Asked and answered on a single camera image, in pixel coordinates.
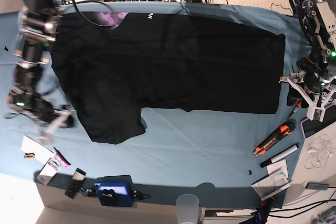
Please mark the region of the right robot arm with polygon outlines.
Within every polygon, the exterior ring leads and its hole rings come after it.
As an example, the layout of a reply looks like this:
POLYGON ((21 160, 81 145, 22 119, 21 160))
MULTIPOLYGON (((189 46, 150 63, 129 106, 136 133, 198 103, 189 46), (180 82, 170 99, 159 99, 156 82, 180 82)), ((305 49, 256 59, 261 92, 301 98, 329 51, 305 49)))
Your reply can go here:
POLYGON ((23 0, 19 15, 19 33, 14 55, 21 58, 14 71, 14 83, 7 97, 13 114, 33 120, 39 133, 38 140, 50 145, 52 135, 59 127, 73 127, 71 110, 63 106, 55 109, 44 94, 37 91, 43 65, 49 60, 61 19, 62 0, 23 0))

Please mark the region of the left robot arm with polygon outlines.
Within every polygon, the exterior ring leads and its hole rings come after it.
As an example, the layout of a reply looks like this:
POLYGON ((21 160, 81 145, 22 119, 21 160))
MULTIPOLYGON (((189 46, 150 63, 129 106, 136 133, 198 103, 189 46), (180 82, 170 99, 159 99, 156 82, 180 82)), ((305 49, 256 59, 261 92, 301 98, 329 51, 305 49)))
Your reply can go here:
POLYGON ((289 0, 311 45, 308 57, 297 61, 299 71, 281 77, 290 85, 288 103, 301 99, 307 118, 323 121, 335 94, 335 14, 327 0, 289 0))

